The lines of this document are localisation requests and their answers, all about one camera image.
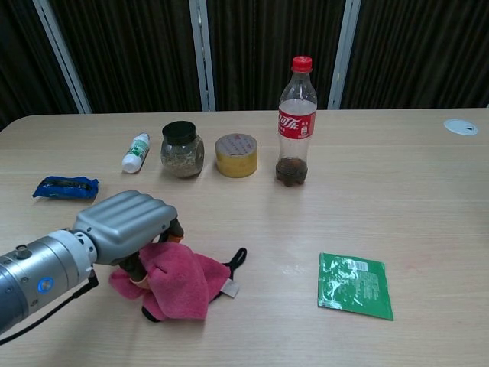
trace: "tape roll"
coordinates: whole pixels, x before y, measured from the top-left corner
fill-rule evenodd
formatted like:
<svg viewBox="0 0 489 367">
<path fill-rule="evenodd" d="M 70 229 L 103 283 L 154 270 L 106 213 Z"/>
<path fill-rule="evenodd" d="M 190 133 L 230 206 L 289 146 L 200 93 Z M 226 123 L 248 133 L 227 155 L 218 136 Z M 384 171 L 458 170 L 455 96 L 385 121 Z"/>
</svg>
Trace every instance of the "tape roll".
<svg viewBox="0 0 489 367">
<path fill-rule="evenodd" d="M 215 157 L 223 175 L 246 177 L 257 170 L 258 143 L 246 134 L 225 135 L 215 143 Z"/>
</svg>

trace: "green packet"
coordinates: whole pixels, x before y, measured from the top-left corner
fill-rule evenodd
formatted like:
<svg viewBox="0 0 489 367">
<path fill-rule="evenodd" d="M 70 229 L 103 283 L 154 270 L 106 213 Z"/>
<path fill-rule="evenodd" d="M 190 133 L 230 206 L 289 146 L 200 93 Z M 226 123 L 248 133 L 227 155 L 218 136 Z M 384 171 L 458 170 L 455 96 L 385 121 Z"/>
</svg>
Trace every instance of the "green packet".
<svg viewBox="0 0 489 367">
<path fill-rule="evenodd" d="M 318 306 L 393 320 L 384 263 L 322 253 Z"/>
</svg>

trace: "pink towel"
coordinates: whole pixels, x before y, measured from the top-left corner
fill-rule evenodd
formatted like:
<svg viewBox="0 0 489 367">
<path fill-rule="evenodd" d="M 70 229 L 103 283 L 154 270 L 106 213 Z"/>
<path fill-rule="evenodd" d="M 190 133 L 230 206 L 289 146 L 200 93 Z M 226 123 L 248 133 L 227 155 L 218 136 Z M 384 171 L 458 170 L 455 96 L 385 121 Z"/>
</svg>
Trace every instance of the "pink towel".
<svg viewBox="0 0 489 367">
<path fill-rule="evenodd" d="M 151 243 L 139 251 L 149 290 L 135 285 L 123 269 L 114 271 L 108 282 L 130 300 L 143 296 L 143 313 L 146 309 L 157 320 L 203 320 L 209 302 L 219 295 L 226 280 L 232 278 L 232 271 L 245 260 L 246 250 L 240 251 L 244 252 L 235 266 L 195 254 L 175 242 Z"/>
</svg>

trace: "dark curtain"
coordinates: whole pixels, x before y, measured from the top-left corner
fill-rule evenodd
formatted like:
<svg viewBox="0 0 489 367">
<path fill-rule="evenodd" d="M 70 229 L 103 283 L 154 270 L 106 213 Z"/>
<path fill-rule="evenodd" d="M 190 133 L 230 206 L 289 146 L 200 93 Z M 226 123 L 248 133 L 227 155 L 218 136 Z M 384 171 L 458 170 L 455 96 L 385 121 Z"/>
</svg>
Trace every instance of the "dark curtain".
<svg viewBox="0 0 489 367">
<path fill-rule="evenodd" d="M 201 109 L 188 1 L 51 5 L 93 112 Z"/>
<path fill-rule="evenodd" d="M 364 0 L 342 109 L 485 107 L 489 2 Z"/>
<path fill-rule="evenodd" d="M 30 0 L 0 0 L 0 130 L 26 115 L 77 113 Z"/>
<path fill-rule="evenodd" d="M 218 110 L 277 109 L 296 55 L 313 58 L 319 108 L 329 97 L 345 0 L 208 0 Z"/>
</svg>

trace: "green label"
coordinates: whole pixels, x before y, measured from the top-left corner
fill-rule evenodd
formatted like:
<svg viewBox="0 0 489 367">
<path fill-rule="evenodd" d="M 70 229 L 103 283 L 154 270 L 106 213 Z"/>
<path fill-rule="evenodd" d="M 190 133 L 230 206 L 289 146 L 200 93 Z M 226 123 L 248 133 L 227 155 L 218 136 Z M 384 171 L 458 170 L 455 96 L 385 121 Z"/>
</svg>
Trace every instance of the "green label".
<svg viewBox="0 0 489 367">
<path fill-rule="evenodd" d="M 149 147 L 144 141 L 136 140 L 132 142 L 127 154 L 133 154 L 136 157 L 140 157 L 141 160 L 144 160 L 144 156 L 146 155 L 148 148 Z"/>
</svg>

